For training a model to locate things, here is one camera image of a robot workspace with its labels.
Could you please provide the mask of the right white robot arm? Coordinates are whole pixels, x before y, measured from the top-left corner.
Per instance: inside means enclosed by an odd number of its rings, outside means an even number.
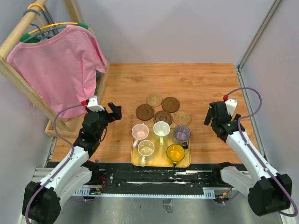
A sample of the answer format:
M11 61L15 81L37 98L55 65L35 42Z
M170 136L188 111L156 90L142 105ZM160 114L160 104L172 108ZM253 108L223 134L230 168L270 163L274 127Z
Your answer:
M213 184L218 187L225 183L233 186L247 198L257 216L289 209L291 178L287 174L281 175L255 148L244 127L238 124L241 116L232 116L236 107L234 99L210 103L204 125L210 125L217 137L237 153L248 174L230 162L220 163L212 171Z

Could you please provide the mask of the purple translucent cup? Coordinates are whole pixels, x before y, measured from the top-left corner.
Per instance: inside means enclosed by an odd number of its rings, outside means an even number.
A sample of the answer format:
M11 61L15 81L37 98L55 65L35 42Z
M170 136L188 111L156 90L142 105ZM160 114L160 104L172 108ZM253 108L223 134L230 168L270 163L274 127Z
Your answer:
M178 125L173 129L172 138L175 144L182 146L183 149L188 148L188 140L191 136L190 129L185 125Z

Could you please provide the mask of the white cup green handle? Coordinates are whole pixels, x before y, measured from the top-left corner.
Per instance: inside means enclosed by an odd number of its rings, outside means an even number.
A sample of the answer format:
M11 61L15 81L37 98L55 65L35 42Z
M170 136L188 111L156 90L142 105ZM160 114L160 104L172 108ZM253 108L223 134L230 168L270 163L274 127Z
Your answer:
M153 132L155 134L155 138L158 141L160 146L164 146L167 136L170 133L170 126L168 123L164 121L159 121L154 124Z

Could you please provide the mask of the dark brown wooden coaster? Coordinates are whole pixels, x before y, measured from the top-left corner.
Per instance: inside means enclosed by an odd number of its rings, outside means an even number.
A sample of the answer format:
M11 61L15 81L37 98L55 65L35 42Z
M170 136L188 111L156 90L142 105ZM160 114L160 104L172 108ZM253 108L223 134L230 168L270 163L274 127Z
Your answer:
M173 113L180 108L180 102L174 97L166 97L162 100L161 106L165 111Z

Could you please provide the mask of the dark cork coaster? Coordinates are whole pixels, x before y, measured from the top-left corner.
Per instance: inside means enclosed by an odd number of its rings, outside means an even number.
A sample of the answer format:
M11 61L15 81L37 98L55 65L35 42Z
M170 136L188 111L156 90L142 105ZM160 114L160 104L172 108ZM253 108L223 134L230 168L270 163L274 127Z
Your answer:
M139 105L135 111L138 119L147 121L153 118L155 111L154 108L148 104Z

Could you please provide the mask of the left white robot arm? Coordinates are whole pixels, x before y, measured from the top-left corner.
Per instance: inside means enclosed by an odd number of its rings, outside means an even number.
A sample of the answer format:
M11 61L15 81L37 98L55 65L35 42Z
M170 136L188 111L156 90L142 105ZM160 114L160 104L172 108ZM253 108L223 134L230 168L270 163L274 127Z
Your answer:
M82 128L69 153L38 182L31 181L25 188L22 215L26 223L52 224L58 218L65 202L85 183L96 184L100 173L94 162L89 161L106 136L107 126L122 118L121 106L108 103L108 112L99 103L86 100Z

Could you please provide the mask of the light woven rattan coaster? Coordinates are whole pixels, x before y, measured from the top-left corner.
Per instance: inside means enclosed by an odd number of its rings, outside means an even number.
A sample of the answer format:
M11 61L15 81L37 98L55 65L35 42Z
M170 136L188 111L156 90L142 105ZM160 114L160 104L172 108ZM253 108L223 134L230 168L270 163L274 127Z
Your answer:
M178 110L173 114L173 121L177 125L188 126L192 121L191 113L186 110Z

